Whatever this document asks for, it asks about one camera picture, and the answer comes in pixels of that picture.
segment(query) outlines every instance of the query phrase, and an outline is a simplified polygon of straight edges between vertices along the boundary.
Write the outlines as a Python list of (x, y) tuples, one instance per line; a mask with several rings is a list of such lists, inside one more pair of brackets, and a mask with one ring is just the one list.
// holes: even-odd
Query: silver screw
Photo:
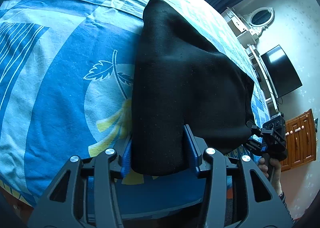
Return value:
[(207, 149), (205, 150), (205, 152), (206, 152), (207, 154), (213, 155), (213, 154), (216, 153), (216, 150), (215, 150), (214, 148), (207, 148)]
[(71, 162), (77, 162), (79, 160), (79, 157), (78, 156), (72, 156), (71, 158), (70, 158), (70, 161)]
[(115, 153), (116, 151), (114, 150), (114, 149), (112, 149), (112, 148), (110, 148), (110, 149), (106, 149), (106, 154), (108, 154), (108, 155), (112, 155), (113, 153)]
[(249, 161), (251, 160), (250, 156), (248, 156), (248, 155), (243, 155), (243, 156), (241, 157), (241, 159), (242, 159), (243, 161), (245, 161), (245, 162), (249, 162)]

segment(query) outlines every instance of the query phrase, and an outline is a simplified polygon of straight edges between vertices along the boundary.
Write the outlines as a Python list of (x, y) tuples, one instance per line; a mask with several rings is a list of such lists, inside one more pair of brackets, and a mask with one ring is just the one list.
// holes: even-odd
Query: folded black clothing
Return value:
[(132, 93), (132, 169), (187, 167), (183, 125), (223, 154), (251, 135), (254, 81), (163, 0), (143, 12)]

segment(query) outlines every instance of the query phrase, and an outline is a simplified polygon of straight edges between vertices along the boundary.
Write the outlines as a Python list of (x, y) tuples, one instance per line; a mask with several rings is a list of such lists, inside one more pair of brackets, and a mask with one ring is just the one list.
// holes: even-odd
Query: television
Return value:
[(280, 45), (261, 55), (261, 58), (273, 82), (277, 97), (302, 86), (296, 70)]

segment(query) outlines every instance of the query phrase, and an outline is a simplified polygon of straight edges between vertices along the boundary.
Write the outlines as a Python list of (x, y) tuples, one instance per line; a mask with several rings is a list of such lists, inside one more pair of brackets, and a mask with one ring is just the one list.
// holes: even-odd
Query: white mirror frame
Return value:
[[(263, 24), (260, 24), (260, 25), (255, 25), (251, 22), (252, 18), (260, 11), (263, 11), (263, 10), (268, 10), (268, 12), (271, 13), (271, 17), (268, 21), (266, 21), (265, 23)], [(268, 25), (273, 21), (275, 17), (275, 11), (273, 9), (273, 7), (260, 7), (256, 10), (254, 10), (251, 14), (249, 15), (244, 15), (243, 18), (247, 21), (247, 23), (252, 27), (253, 31), (258, 35), (260, 36), (263, 29), (267, 28)]]

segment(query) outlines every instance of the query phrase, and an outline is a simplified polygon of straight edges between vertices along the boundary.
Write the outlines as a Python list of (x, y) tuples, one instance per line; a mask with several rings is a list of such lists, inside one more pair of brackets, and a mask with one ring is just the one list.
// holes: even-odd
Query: bed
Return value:
[[(70, 156), (96, 156), (128, 138), (134, 54), (148, 1), (3, 2), (0, 186), (14, 197), (36, 206)], [(263, 92), (222, 16), (204, 0), (165, 1), (255, 81), (251, 105), (261, 127), (270, 119)], [(250, 155), (240, 146), (229, 156), (243, 154)], [(160, 177), (131, 171), (116, 189), (123, 218), (159, 218), (200, 202), (204, 180), (189, 170)]]

